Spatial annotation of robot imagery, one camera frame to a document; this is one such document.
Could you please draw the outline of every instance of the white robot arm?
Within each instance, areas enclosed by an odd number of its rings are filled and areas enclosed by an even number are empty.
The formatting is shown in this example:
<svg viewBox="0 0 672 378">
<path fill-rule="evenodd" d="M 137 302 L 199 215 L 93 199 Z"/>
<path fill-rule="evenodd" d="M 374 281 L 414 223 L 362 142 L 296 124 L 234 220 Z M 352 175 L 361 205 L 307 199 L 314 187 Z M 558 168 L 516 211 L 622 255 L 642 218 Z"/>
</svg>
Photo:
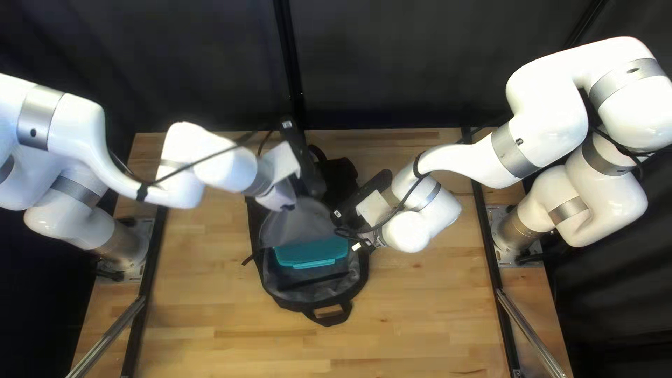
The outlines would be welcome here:
<svg viewBox="0 0 672 378">
<path fill-rule="evenodd" d="M 210 155 L 216 156 L 174 174 Z M 108 188 L 191 208 L 209 185 L 282 211 L 296 202 L 288 177 L 299 176 L 300 165 L 287 142 L 257 158 L 232 140 L 179 122 L 167 133 L 157 179 L 169 174 L 156 185 L 123 174 L 110 159 L 103 109 L 95 102 L 0 74 L 0 207 L 27 209 L 24 221 L 34 231 L 122 259 L 122 268 L 142 259 L 146 241 L 95 207 Z"/>
<path fill-rule="evenodd" d="M 593 135 L 577 148 L 588 131 L 579 89 L 588 93 L 605 131 L 629 150 L 649 152 L 672 143 L 672 83 L 642 42 L 619 37 L 518 69 L 506 88 L 513 118 L 475 144 L 427 150 L 417 160 L 418 174 L 448 170 L 504 188 L 576 149 L 566 166 L 537 179 L 512 219 L 502 222 L 501 232 L 493 231 L 495 242 L 520 250 L 555 227 L 574 246 L 609 235 L 643 214 L 646 196 L 629 173 L 634 162 L 611 143 Z M 402 199 L 417 180 L 409 164 L 392 181 L 394 195 Z M 573 198 L 578 199 L 557 209 Z M 405 252 L 422 250 L 461 211 L 431 177 L 420 182 L 405 206 L 407 211 L 382 226 L 381 237 Z"/>
</svg>

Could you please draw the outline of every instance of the metal mounting plate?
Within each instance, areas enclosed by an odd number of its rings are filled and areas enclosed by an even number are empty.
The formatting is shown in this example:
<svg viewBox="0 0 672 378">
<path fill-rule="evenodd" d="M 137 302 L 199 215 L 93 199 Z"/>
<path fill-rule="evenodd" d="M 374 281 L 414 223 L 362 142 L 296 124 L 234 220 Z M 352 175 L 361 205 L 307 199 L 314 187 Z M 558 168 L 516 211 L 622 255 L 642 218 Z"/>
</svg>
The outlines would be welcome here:
<svg viewBox="0 0 672 378">
<path fill-rule="evenodd" d="M 490 221 L 490 228 L 494 229 L 499 222 L 501 222 L 502 219 L 507 214 L 507 207 L 508 205 L 489 205 L 486 206 L 486 209 L 488 210 L 488 220 Z M 524 265 L 519 265 L 516 261 L 515 258 L 517 254 L 512 253 L 512 252 L 506 252 L 497 247 L 497 244 L 494 244 L 495 246 L 495 254 L 497 255 L 497 264 L 499 265 L 500 268 L 541 268 L 544 266 L 544 263 L 541 261 L 534 261 L 534 262 L 528 262 L 527 264 Z M 541 243 L 537 240 L 532 245 L 530 246 L 530 254 L 540 254 L 542 253 L 542 245 Z"/>
<path fill-rule="evenodd" d="M 143 240 L 146 240 L 145 249 L 149 245 L 149 241 L 152 239 L 152 232 L 154 231 L 154 222 L 153 218 L 139 218 L 136 219 L 134 226 L 129 227 L 131 232 L 139 235 Z M 98 282 L 101 284 L 116 284 L 116 283 L 125 283 L 125 282 L 140 282 L 142 280 L 142 275 L 144 274 L 144 263 L 145 259 L 142 259 L 140 264 L 135 264 L 131 269 L 124 271 L 124 280 L 114 281 L 111 278 L 107 277 L 98 277 Z M 98 262 L 98 269 L 114 271 L 110 269 L 110 266 L 114 266 L 114 262 L 107 261 L 106 259 L 101 259 Z"/>
</svg>

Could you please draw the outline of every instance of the black backpack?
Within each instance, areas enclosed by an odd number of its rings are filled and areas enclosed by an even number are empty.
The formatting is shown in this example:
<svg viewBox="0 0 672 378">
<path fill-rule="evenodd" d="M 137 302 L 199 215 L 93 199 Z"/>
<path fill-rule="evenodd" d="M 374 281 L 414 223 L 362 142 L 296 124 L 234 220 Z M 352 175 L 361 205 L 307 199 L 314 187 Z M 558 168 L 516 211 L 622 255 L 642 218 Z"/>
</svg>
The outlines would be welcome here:
<svg viewBox="0 0 672 378">
<path fill-rule="evenodd" d="M 297 207 L 285 213 L 271 212 L 254 198 L 246 198 L 253 253 L 243 265 L 254 260 L 261 285 L 280 307 L 301 312 L 308 319 L 329 327 L 345 322 L 350 316 L 351 300 L 368 280 L 369 255 L 375 248 L 360 243 L 360 247 L 353 250 L 358 241 L 348 240 L 347 255 L 333 264 L 295 269 L 281 265 L 275 250 L 265 248 L 268 243 L 264 241 L 269 237 L 293 239 L 315 227 L 336 228 L 344 224 L 358 227 L 363 219 L 355 214 L 354 206 L 374 189 L 387 188 L 392 175 L 386 174 L 382 183 L 377 182 L 379 185 L 369 182 L 359 188 L 357 170 L 350 160 L 344 157 L 328 160 L 315 146 L 308 148 L 318 159 L 315 165 L 327 191 L 321 198 L 299 196 Z"/>
</svg>

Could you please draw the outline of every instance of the wooden table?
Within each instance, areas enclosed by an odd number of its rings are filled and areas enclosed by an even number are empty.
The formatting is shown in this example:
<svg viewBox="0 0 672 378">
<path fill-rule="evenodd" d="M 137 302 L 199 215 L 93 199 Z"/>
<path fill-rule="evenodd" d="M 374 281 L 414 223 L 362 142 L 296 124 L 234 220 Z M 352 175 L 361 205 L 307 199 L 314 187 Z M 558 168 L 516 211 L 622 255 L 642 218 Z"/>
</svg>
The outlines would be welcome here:
<svg viewBox="0 0 672 378">
<path fill-rule="evenodd" d="M 138 175 L 155 175 L 164 136 L 136 135 L 129 166 Z M 428 147 L 456 141 L 460 131 L 316 130 L 306 137 L 328 158 L 350 158 L 363 184 L 383 168 L 396 173 Z M 452 172 L 433 176 L 462 203 L 462 216 L 417 254 L 376 250 L 350 319 L 331 328 L 280 309 L 256 269 L 241 266 L 250 254 L 242 196 L 208 189 L 198 208 L 171 209 L 138 376 L 508 377 L 470 180 Z M 484 192 L 488 204 L 524 196 L 519 184 Z M 116 216 L 153 211 L 120 198 Z M 543 268 L 501 272 L 509 295 L 571 374 Z M 75 362 L 137 290 L 138 284 L 96 284 Z M 89 376 L 118 377 L 127 340 L 128 330 Z M 524 344 L 519 348 L 523 360 Z"/>
</svg>

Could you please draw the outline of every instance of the gray cloth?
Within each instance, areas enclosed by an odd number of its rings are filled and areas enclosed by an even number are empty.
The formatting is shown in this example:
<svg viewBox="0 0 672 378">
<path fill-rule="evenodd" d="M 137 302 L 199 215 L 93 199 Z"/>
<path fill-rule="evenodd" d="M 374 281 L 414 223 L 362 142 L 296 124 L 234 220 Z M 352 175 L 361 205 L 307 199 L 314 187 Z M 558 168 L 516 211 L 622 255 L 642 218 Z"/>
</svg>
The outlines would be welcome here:
<svg viewBox="0 0 672 378">
<path fill-rule="evenodd" d="M 269 258 L 264 258 L 263 285 L 270 293 L 287 301 L 314 303 L 335 297 L 350 289 L 360 280 L 360 270 L 359 256 L 352 250 L 348 251 L 347 258 L 341 259 L 334 265 L 311 269 L 285 268 Z M 306 285 L 300 289 L 280 290 L 282 285 L 287 285 L 289 282 L 300 282 L 344 271 L 347 271 L 345 277 Z"/>
<path fill-rule="evenodd" d="M 270 213 L 259 230 L 262 248 L 310 243 L 334 236 L 329 209 L 311 197 L 299 197 L 292 211 Z"/>
</svg>

